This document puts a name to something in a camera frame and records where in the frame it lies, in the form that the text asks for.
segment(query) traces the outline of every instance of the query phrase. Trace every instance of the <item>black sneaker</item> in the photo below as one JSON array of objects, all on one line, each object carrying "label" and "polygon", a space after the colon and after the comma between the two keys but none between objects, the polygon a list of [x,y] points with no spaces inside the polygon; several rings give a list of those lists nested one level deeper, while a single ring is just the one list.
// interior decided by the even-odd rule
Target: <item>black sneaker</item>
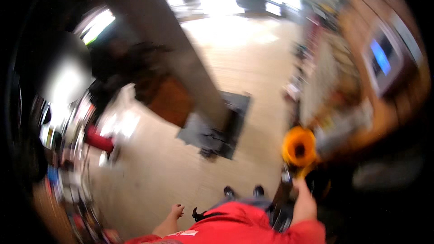
[{"label": "black sneaker", "polygon": [[257,185],[253,190],[254,197],[264,197],[264,188],[261,185]]},{"label": "black sneaker", "polygon": [[226,186],[223,190],[225,196],[235,197],[235,192],[230,186]]}]

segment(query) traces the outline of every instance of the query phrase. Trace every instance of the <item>tile floor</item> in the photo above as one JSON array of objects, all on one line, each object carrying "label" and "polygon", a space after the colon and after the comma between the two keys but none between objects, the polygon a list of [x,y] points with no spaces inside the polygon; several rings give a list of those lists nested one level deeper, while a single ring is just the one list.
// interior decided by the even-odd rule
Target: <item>tile floor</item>
[{"label": "tile floor", "polygon": [[117,133],[122,145],[112,166],[91,163],[95,204],[106,226],[123,239],[149,234],[172,204],[185,205],[180,230],[223,197],[230,185],[250,196],[262,184],[269,198],[280,177],[280,146],[287,129],[282,85],[295,69],[293,44],[301,28],[275,19],[222,16],[182,24],[218,89],[250,94],[251,105],[233,160],[206,160],[195,146],[176,138],[179,128],[134,100],[134,88],[122,89],[101,120],[103,132]]}]

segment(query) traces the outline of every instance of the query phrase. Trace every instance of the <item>bright light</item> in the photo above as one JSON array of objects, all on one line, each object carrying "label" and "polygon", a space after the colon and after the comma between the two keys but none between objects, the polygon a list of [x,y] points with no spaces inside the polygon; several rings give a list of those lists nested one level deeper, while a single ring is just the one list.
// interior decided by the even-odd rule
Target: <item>bright light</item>
[{"label": "bright light", "polygon": [[107,160],[107,152],[102,151],[101,155],[99,156],[99,163],[98,165],[101,167],[106,163]]},{"label": "bright light", "polygon": [[95,41],[98,35],[114,20],[115,17],[113,16],[113,14],[109,9],[98,14],[94,19],[92,19],[92,21],[90,21],[90,23],[82,31],[83,33],[89,29],[89,31],[83,37],[84,44],[88,45],[91,42]]}]

